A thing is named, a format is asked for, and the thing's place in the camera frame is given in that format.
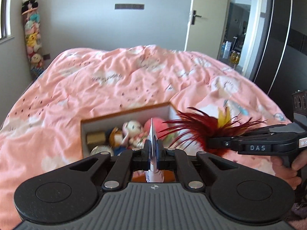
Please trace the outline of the person right hand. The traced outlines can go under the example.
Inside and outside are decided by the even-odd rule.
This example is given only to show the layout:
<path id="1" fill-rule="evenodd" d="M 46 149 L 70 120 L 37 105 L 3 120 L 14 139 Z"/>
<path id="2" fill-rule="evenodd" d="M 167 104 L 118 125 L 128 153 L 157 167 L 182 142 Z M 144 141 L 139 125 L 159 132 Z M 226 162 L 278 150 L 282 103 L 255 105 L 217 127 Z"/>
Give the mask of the person right hand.
<path id="1" fill-rule="evenodd" d="M 283 160 L 278 156 L 271 156 L 271 162 L 275 176 L 286 181 L 295 190 L 302 182 L 302 179 L 298 177 L 298 171 L 307 164 L 307 152 L 306 150 L 302 151 L 290 168 L 284 166 Z"/>

